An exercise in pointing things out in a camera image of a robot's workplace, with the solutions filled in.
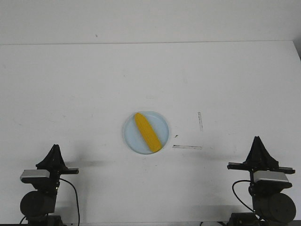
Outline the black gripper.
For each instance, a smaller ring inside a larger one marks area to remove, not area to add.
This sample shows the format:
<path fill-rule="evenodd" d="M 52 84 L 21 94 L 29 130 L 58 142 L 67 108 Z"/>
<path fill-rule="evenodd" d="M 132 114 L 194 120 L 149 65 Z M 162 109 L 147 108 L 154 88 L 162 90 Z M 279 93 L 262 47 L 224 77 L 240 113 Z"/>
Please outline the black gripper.
<path fill-rule="evenodd" d="M 56 161 L 56 168 L 57 169 L 51 169 L 53 168 L 53 159 L 55 155 L 55 161 Z M 46 155 L 46 157 L 39 163 L 36 164 L 36 167 L 38 169 L 48 169 L 50 175 L 49 175 L 49 186 L 51 188 L 57 188 L 59 187 L 59 179 L 61 175 L 76 175 L 79 174 L 78 168 L 67 168 L 65 165 L 65 162 L 63 160 L 60 146 L 53 144 L 51 147 L 49 153 Z"/>
<path fill-rule="evenodd" d="M 255 167 L 248 166 L 246 164 L 254 164 L 256 161 L 256 145 L 259 145 L 259 152 L 261 156 L 262 165 L 265 167 Z M 289 167 L 279 167 L 279 162 L 275 160 L 265 148 L 262 140 L 259 136 L 255 136 L 251 145 L 251 149 L 249 154 L 247 155 L 246 160 L 243 163 L 229 162 L 227 168 L 229 170 L 244 170 L 250 173 L 250 186 L 249 193 L 250 195 L 272 195 L 282 192 L 284 188 L 279 185 L 272 184 L 271 182 L 260 182 L 258 184 L 253 181 L 253 174 L 259 170 L 263 171 L 275 171 L 275 172 L 283 172 L 286 175 L 294 174 L 295 170 Z"/>

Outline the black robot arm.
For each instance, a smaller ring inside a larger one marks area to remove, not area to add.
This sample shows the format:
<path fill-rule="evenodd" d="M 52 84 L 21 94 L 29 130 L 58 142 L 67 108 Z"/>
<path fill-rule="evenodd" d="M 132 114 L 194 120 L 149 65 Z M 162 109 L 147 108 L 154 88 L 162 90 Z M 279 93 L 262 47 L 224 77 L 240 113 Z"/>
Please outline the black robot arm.
<path fill-rule="evenodd" d="M 35 189 L 27 193 L 20 202 L 20 211 L 24 215 L 22 220 L 27 220 L 28 226 L 64 226 L 62 217 L 53 215 L 58 188 L 60 182 L 63 181 L 69 184 L 75 192 L 77 225 L 80 225 L 77 190 L 71 182 L 61 178 L 62 175 L 78 173 L 78 168 L 68 168 L 65 165 L 60 146 L 54 144 L 46 157 L 36 164 L 36 169 L 25 169 L 20 176 L 22 183 L 31 184 Z"/>
<path fill-rule="evenodd" d="M 287 226 L 296 216 L 293 200 L 282 193 L 293 185 L 287 175 L 295 169 L 281 167 L 265 148 L 261 138 L 255 136 L 250 152 L 243 163 L 230 162 L 229 170 L 249 172 L 248 192 L 252 198 L 249 212 L 232 213 L 229 226 Z"/>

